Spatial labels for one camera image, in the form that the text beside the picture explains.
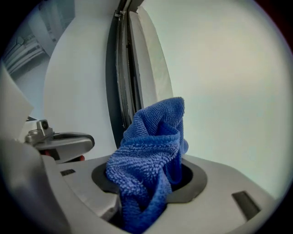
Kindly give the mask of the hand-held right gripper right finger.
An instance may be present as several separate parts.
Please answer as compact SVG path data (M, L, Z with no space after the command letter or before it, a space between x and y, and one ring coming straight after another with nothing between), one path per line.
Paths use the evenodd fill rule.
M233 167L184 155L182 182L146 234L255 234L274 198Z

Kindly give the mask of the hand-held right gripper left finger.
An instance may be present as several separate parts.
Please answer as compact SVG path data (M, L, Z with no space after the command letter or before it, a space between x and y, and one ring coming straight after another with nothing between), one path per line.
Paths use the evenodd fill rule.
M108 156L58 164L43 156L58 204L68 220L111 220L119 214L119 188L105 175Z

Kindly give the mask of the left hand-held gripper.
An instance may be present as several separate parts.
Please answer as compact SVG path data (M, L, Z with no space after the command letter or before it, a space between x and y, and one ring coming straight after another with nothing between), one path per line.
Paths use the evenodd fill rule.
M79 160L95 145L94 138L85 133L54 133L46 119L27 119L24 142L35 147L41 155L52 157L57 163Z

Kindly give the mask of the blue cleaning cloth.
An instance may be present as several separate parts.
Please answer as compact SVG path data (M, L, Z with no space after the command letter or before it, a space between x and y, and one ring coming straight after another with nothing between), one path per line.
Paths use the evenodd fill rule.
M172 185L181 182L184 99L140 109L106 164L106 176L120 190L123 229L142 234L164 212Z

